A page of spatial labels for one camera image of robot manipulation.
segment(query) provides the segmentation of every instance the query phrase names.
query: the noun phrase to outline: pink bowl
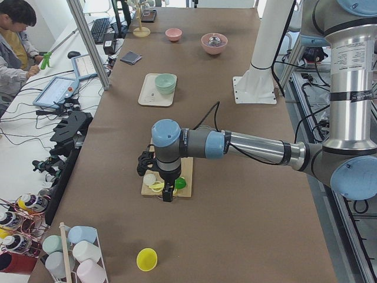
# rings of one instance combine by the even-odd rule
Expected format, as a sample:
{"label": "pink bowl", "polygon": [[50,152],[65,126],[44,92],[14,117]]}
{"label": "pink bowl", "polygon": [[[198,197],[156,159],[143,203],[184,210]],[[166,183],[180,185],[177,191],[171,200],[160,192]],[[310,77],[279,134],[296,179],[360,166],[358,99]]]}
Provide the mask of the pink bowl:
{"label": "pink bowl", "polygon": [[174,42],[181,39],[182,31],[179,28],[169,28],[166,30],[165,35],[170,41]]}
{"label": "pink bowl", "polygon": [[[221,44],[219,46],[209,46],[208,41],[211,37],[218,37],[221,40]],[[226,45],[228,44],[228,39],[223,34],[218,34],[216,32],[211,32],[209,34],[204,34],[201,37],[201,46],[205,50],[206,53],[210,55],[220,54],[224,51]]]}

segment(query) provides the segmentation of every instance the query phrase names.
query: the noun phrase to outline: computer mouse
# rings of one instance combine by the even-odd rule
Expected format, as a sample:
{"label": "computer mouse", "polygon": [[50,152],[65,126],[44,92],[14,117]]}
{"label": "computer mouse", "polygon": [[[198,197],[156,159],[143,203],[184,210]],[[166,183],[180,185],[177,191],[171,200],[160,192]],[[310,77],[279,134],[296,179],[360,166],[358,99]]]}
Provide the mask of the computer mouse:
{"label": "computer mouse", "polygon": [[70,51],[70,52],[68,52],[67,57],[68,57],[69,59],[71,59],[72,57],[76,57],[76,56],[80,56],[80,55],[81,55],[81,53],[78,52],[78,51]]}

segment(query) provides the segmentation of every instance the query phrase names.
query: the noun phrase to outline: black hair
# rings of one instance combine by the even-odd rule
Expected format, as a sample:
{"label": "black hair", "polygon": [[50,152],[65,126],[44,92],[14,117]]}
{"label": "black hair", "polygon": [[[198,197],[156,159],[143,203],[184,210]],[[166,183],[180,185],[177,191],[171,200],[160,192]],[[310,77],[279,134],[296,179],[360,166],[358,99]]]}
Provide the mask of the black hair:
{"label": "black hair", "polygon": [[7,14],[12,21],[33,27],[37,23],[35,11],[24,0],[4,0],[0,3],[0,14]]}

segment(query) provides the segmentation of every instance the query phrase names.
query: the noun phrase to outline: white electronic device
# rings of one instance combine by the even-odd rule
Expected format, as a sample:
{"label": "white electronic device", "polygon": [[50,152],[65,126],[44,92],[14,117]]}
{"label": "white electronic device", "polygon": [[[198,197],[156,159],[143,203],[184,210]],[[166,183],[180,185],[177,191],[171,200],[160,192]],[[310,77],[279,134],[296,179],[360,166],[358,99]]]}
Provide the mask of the white electronic device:
{"label": "white electronic device", "polygon": [[71,97],[78,88],[77,78],[54,77],[33,101],[33,105],[58,109],[66,98]]}
{"label": "white electronic device", "polygon": [[93,62],[88,54],[71,58],[73,70],[79,81],[97,76]]}

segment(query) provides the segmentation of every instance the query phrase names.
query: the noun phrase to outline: warning label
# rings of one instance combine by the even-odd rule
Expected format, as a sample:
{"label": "warning label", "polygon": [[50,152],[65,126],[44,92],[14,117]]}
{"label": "warning label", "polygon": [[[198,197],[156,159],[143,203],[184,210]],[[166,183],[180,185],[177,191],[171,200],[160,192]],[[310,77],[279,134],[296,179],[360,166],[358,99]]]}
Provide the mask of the warning label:
{"label": "warning label", "polygon": [[357,42],[332,49],[331,73],[338,74],[349,71],[371,71],[373,41]]}

